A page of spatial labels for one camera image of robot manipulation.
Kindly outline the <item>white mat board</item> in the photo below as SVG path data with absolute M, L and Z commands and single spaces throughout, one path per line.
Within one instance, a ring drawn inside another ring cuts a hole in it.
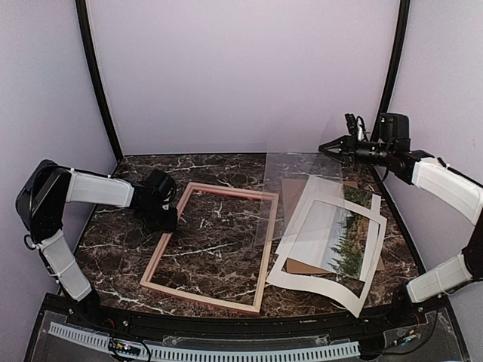
M 302 247 L 311 253 L 325 254 L 330 243 L 341 243 L 347 239 L 347 231 L 336 216 L 354 213 L 369 219 L 368 235 L 358 279 L 364 283 L 359 295 L 348 287 L 327 278 L 296 275 L 283 270 L 292 247 L 300 239 Z M 386 233 L 386 218 L 377 210 L 367 209 L 342 198 L 313 195 L 300 211 L 294 214 L 294 226 L 285 235 L 282 250 L 275 261 L 266 282 L 277 287 L 300 290 L 326 296 L 346 308 L 355 317 L 361 314 L 368 297 Z

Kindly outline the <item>pink wooden picture frame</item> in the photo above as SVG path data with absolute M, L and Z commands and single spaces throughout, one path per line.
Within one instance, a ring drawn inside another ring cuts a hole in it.
M 177 298 L 191 300 L 197 303 L 204 303 L 211 307 L 217 308 L 225 308 L 232 311 L 237 311 L 245 314 L 252 314 L 258 315 L 260 313 L 262 300 L 263 300 L 263 293 L 265 289 L 266 277 L 267 277 L 267 270 L 269 266 L 269 258 L 271 254 L 271 247 L 272 247 L 272 240 L 275 231 L 275 219 L 278 210 L 278 200 L 279 194 L 273 192 L 263 192 L 263 191 L 254 191 L 249 189 L 237 189 L 237 188 L 230 188 L 226 186 L 215 186 L 209 185 L 204 183 L 188 183 L 185 191 L 180 197 L 180 200 L 177 204 L 177 216 L 181 217 L 183 215 L 183 211 L 186 205 L 189 202 L 189 198 L 191 197 L 193 192 L 204 192 L 213 195 L 224 195 L 224 196 L 231 196 L 231 197 L 238 197 L 243 199 L 248 199 L 251 201 L 268 201 L 270 203 L 269 206 L 269 216 L 268 216 L 268 225 L 266 229 L 266 236 L 263 239 L 263 254 L 260 262 L 260 268 L 257 277 L 257 285 L 254 291 L 254 301 L 251 305 L 245 305 L 238 302 L 230 302 L 225 301 L 222 299 L 215 299 L 209 296 L 202 296 L 197 295 L 194 293 L 189 293 L 182 290 L 177 290 L 174 288 L 162 286 L 152 281 L 153 275 L 155 274 L 155 270 L 164 256 L 164 251 L 168 242 L 171 239 L 171 234 L 167 233 L 161 236 L 158 245 L 155 248 L 154 253 L 152 254 L 148 266 L 146 267 L 142 278 L 140 279 L 140 286 L 146 287 L 151 290 L 158 291 L 160 293 L 167 294 L 169 296 L 175 296 Z

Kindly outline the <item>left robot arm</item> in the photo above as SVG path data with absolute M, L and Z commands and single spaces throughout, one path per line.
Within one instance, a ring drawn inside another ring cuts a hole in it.
M 177 227 L 177 193 L 174 179 L 154 170 L 143 181 L 130 183 L 110 175 L 60 166 L 45 159 L 39 163 L 17 196 L 15 207 L 27 235 L 25 245 L 39 252 L 51 277 L 74 301 L 78 318 L 91 329 L 106 323 L 106 311 L 94 301 L 96 293 L 66 242 L 63 213 L 66 204 L 80 202 L 127 208 L 155 232 Z

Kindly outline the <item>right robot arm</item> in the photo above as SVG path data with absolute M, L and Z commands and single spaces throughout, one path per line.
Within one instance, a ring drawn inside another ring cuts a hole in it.
M 408 185 L 428 192 L 463 215 L 474 230 L 468 244 L 454 257 L 408 282 L 406 298 L 385 311 L 392 327 L 401 327 L 414 315 L 414 304 L 441 293 L 482 280 L 482 185 L 452 168 L 441 158 L 411 149 L 409 118 L 381 113 L 378 131 L 368 137 L 362 118 L 346 114 L 348 133 L 318 148 L 323 155 L 344 167 L 361 164 L 384 167 Z

